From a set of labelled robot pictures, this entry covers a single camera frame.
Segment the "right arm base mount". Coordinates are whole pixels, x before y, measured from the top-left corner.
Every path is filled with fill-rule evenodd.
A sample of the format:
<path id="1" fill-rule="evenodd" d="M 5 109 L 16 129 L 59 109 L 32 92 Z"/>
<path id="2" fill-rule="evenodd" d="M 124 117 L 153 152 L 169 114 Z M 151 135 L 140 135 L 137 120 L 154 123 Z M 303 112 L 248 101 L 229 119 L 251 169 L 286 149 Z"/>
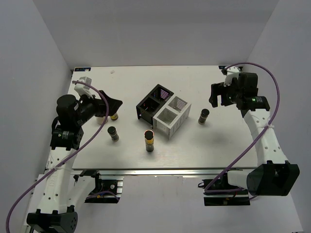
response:
<path id="1" fill-rule="evenodd" d="M 247 190 L 238 190 L 229 185 L 224 177 L 218 179 L 206 192 L 205 187 L 212 179 L 203 179 L 197 187 L 203 189 L 204 206 L 249 206 L 250 197 Z"/>

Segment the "yellow-label condiment bottle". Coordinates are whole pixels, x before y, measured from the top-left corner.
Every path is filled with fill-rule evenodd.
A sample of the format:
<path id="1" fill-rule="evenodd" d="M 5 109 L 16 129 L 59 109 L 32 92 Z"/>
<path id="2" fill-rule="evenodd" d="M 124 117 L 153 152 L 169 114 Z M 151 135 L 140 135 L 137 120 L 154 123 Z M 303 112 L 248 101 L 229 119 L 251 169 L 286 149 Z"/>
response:
<path id="1" fill-rule="evenodd" d="M 111 119 L 112 121 L 115 121 L 115 120 L 117 120 L 118 118 L 119 118 L 118 113 L 115 113 L 114 115 L 110 116 L 110 119 Z"/>

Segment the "gold-rimmed dark spice bottle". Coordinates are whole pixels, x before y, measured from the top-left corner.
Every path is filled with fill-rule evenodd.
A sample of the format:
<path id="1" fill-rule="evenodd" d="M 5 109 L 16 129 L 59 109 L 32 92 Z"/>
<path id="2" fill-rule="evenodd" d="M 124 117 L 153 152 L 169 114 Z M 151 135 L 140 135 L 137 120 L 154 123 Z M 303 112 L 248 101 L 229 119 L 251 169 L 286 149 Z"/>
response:
<path id="1" fill-rule="evenodd" d="M 147 152 L 154 151 L 154 132 L 152 130 L 146 130 L 144 132 L 145 147 Z"/>

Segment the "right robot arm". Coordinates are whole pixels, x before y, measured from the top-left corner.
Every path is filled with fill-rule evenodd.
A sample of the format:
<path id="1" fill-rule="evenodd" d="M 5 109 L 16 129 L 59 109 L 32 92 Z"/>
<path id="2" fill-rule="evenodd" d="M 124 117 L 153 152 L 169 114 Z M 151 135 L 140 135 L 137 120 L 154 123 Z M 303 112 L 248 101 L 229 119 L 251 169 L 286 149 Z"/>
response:
<path id="1" fill-rule="evenodd" d="M 219 181 L 224 193 L 236 188 L 246 189 L 252 196 L 286 196 L 297 180 L 300 170 L 291 164 L 277 140 L 271 120 L 270 106 L 258 96 L 256 73 L 239 73 L 225 82 L 211 85 L 209 102 L 212 107 L 236 105 L 253 138 L 258 166 L 253 170 L 227 170 Z"/>

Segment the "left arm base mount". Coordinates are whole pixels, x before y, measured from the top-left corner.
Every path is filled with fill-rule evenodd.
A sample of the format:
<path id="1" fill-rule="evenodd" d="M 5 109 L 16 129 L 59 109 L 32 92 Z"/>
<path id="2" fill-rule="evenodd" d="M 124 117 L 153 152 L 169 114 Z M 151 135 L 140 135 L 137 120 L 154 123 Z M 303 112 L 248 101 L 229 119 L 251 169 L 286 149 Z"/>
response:
<path id="1" fill-rule="evenodd" d="M 123 178 L 109 178 L 102 177 L 99 172 L 94 177 L 95 184 L 94 189 L 89 193 L 89 196 L 95 195 L 99 192 L 105 192 L 103 194 L 97 194 L 92 198 L 87 198 L 85 203 L 118 203 L 119 201 L 114 197 L 121 197 Z"/>

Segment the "black-cap spice bottle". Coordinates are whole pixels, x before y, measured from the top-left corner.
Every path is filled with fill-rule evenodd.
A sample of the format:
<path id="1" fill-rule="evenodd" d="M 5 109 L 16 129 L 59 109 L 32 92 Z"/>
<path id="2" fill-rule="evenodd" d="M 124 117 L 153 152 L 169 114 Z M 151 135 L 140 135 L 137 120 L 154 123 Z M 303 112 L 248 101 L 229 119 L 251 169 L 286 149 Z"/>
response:
<path id="1" fill-rule="evenodd" d="M 119 135 L 117 134 L 117 130 L 114 126 L 108 127 L 107 132 L 110 135 L 112 141 L 117 142 L 119 140 Z"/>

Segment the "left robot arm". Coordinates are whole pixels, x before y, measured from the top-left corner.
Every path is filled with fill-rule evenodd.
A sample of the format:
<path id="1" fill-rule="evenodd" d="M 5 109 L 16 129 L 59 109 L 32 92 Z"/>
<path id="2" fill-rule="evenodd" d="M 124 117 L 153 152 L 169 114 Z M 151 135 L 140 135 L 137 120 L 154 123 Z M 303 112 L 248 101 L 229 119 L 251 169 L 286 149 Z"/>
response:
<path id="1" fill-rule="evenodd" d="M 110 98 L 100 91 L 105 100 L 85 92 L 76 99 L 66 94 L 57 100 L 57 117 L 52 125 L 50 163 L 41 201 L 34 213 L 27 215 L 27 224 L 39 233 L 72 233 L 78 223 L 77 210 L 88 196 L 103 188 L 98 171 L 82 172 L 75 177 L 75 185 L 68 190 L 76 152 L 81 148 L 82 126 L 92 117 L 114 115 L 121 100 Z"/>

